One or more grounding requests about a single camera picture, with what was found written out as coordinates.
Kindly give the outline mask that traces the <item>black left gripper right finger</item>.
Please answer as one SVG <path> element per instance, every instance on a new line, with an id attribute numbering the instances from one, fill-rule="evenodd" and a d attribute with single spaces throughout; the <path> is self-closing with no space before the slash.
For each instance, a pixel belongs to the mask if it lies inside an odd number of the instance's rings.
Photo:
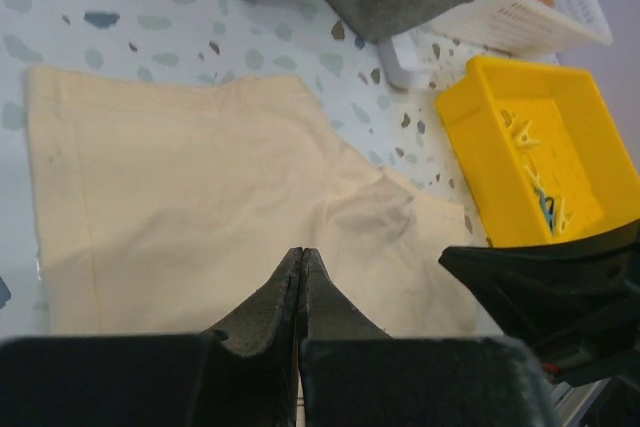
<path id="1" fill-rule="evenodd" d="M 538 362 L 509 337 L 393 338 L 304 251 L 299 368 L 309 426 L 552 426 Z"/>

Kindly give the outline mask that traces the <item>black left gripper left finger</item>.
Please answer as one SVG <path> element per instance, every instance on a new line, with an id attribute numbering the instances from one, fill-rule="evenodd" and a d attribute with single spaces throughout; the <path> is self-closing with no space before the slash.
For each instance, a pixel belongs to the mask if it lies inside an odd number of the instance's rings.
<path id="1" fill-rule="evenodd" d="M 5 426 L 292 426 L 303 252 L 200 332 L 42 336 L 1 345 Z"/>

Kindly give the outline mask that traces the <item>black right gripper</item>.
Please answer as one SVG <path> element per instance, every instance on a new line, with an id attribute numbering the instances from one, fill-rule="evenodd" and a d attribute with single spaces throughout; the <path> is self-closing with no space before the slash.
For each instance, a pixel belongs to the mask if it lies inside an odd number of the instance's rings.
<path id="1" fill-rule="evenodd" d="M 638 222 L 560 244 L 451 246 L 439 263 L 529 346 L 551 382 L 638 386 Z"/>

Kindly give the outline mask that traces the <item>teal clothespin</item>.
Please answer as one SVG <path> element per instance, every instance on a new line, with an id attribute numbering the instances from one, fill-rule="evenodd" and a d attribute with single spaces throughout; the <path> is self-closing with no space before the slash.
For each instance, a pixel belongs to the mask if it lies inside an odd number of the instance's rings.
<path id="1" fill-rule="evenodd" d="M 542 210 L 544 221 L 552 235 L 556 230 L 556 214 L 555 214 L 555 199 L 551 196 L 547 196 L 542 189 L 535 188 L 539 206 Z"/>

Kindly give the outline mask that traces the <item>yellow plastic tray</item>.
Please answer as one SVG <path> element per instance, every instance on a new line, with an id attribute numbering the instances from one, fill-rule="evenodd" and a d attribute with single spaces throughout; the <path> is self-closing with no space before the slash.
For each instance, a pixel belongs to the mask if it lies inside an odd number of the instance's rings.
<path id="1" fill-rule="evenodd" d="M 639 217 L 639 176 L 591 73 L 477 56 L 436 108 L 496 247 L 567 242 Z M 574 215 L 552 236 L 500 110 L 531 120 L 542 144 L 529 151 L 545 187 Z"/>

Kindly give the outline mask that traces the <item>pile of cream clothespins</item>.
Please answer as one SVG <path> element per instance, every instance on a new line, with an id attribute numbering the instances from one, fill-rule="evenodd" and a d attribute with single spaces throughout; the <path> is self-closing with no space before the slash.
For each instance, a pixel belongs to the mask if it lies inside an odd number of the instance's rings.
<path id="1" fill-rule="evenodd" d="M 520 122 L 515 112 L 506 109 L 500 110 L 500 116 L 504 122 L 506 131 L 511 137 L 514 148 L 525 157 L 522 168 L 524 169 L 526 177 L 529 179 L 533 192 L 535 188 L 542 189 L 547 196 L 555 199 L 556 230 L 555 234 L 551 235 L 564 235 L 574 215 L 566 211 L 566 199 L 564 197 L 553 196 L 548 192 L 533 157 L 529 154 L 531 149 L 542 144 L 540 139 L 535 139 L 530 134 L 533 122 L 531 120 Z"/>

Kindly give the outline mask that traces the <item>white plastic basket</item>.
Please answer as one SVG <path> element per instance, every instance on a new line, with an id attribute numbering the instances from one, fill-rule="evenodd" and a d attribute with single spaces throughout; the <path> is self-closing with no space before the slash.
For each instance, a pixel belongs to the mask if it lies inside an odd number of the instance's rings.
<path id="1" fill-rule="evenodd" d="M 598 0 L 474 0 L 427 23 L 440 35 L 519 56 L 558 53 L 613 36 Z"/>

